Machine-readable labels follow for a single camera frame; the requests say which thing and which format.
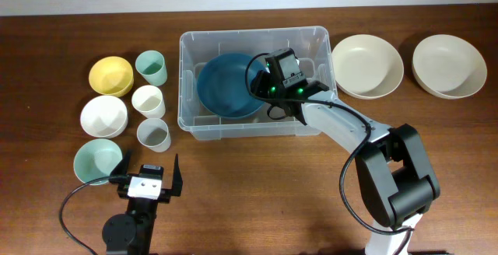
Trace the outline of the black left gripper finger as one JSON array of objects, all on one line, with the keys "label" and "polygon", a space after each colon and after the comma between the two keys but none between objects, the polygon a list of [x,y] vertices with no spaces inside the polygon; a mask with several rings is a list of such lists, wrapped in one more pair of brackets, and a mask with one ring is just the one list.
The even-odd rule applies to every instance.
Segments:
[{"label": "black left gripper finger", "polygon": [[110,173],[111,176],[120,176],[120,175],[127,174],[131,155],[132,155],[132,151],[128,150],[125,153],[125,155],[123,156],[122,160],[111,171],[111,173]]},{"label": "black left gripper finger", "polygon": [[174,171],[172,178],[172,186],[170,188],[170,195],[172,197],[180,197],[183,188],[183,179],[179,167],[179,155],[175,155]]}]

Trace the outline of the dark blue bowl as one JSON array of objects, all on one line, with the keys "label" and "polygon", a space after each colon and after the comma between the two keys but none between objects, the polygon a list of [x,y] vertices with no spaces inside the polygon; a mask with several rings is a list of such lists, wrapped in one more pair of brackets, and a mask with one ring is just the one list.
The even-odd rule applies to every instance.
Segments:
[{"label": "dark blue bowl", "polygon": [[241,119],[263,106],[264,102],[253,98],[245,86],[251,59],[246,54],[221,54],[205,65],[197,79],[197,93],[207,110],[227,119]]}]

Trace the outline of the beige bowl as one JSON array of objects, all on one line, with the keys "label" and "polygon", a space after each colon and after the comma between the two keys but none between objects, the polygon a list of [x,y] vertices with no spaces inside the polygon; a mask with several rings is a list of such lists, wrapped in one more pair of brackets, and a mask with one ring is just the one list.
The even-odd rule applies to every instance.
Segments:
[{"label": "beige bowl", "polygon": [[384,97],[394,92],[404,77],[398,51],[373,35],[346,37],[334,47],[331,57],[337,86],[358,99]]},{"label": "beige bowl", "polygon": [[437,34],[420,41],[412,56],[412,73],[429,94],[457,100],[476,94],[486,83],[482,54],[468,41]]}]

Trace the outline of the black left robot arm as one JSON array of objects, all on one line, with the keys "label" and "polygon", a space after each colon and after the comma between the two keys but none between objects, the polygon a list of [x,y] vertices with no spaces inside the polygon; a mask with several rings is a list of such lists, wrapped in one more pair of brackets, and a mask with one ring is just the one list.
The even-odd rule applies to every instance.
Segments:
[{"label": "black left robot arm", "polygon": [[117,185],[117,194],[128,201],[126,212],[110,217],[103,225],[102,238],[107,254],[148,254],[159,204],[168,204],[181,196],[183,180],[179,158],[174,160],[172,185],[162,185],[162,166],[142,165],[139,173],[129,173],[131,152],[110,172],[110,183]]}]

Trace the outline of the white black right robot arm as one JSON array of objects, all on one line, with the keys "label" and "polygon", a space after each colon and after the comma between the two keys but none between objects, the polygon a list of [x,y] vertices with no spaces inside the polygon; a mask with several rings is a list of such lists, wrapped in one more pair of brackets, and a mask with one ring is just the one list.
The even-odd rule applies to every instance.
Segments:
[{"label": "white black right robot arm", "polygon": [[[350,215],[371,232],[366,254],[406,254],[416,224],[440,196],[440,184],[418,131],[391,127],[343,103],[325,84],[302,80],[279,84],[276,75],[259,72],[245,86],[250,96],[301,123],[324,132],[350,156],[339,176],[339,193]],[[345,194],[345,175],[356,167],[369,225],[352,209]]]}]

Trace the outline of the mint green bowl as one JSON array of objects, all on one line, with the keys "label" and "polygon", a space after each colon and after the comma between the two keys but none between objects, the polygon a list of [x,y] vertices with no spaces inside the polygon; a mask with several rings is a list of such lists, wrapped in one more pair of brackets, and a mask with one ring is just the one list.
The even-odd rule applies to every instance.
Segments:
[{"label": "mint green bowl", "polygon": [[82,183],[110,176],[122,158],[122,151],[116,143],[103,138],[94,139],[75,154],[74,173]]}]

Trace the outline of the grey translucent cup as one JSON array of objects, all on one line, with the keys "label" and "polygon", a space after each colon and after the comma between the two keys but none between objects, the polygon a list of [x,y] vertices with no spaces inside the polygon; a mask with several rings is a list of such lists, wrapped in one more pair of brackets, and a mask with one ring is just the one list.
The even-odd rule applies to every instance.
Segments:
[{"label": "grey translucent cup", "polygon": [[137,139],[154,152],[165,152],[171,146],[167,123],[159,118],[144,120],[137,129]]}]

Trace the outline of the white bowl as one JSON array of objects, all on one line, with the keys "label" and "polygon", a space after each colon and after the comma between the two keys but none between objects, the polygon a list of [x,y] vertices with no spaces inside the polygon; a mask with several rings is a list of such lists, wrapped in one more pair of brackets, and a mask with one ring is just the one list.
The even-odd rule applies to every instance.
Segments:
[{"label": "white bowl", "polygon": [[80,125],[95,138],[115,138],[128,125],[128,109],[116,96],[97,96],[83,107]]}]

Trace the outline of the cream cup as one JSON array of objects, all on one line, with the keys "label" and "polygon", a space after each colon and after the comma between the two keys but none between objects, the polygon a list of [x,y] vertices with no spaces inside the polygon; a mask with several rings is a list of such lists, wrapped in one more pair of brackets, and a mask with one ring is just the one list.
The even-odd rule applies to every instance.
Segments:
[{"label": "cream cup", "polygon": [[163,94],[152,85],[141,86],[134,91],[132,106],[146,118],[162,118],[166,113]]}]

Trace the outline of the yellow bowl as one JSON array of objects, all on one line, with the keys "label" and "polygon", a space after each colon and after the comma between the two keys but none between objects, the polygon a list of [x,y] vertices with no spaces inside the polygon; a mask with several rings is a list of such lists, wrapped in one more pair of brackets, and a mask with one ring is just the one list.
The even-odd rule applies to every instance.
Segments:
[{"label": "yellow bowl", "polygon": [[90,69],[89,84],[101,95],[124,96],[134,84],[133,68],[127,60],[118,56],[102,58]]}]

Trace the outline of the mint green cup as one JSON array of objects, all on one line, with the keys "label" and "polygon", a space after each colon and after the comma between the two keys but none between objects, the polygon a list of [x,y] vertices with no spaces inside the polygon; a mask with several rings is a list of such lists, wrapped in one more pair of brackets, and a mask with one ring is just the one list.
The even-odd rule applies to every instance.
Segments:
[{"label": "mint green cup", "polygon": [[161,86],[167,81],[167,67],[159,51],[144,51],[135,60],[137,72],[152,86]]}]

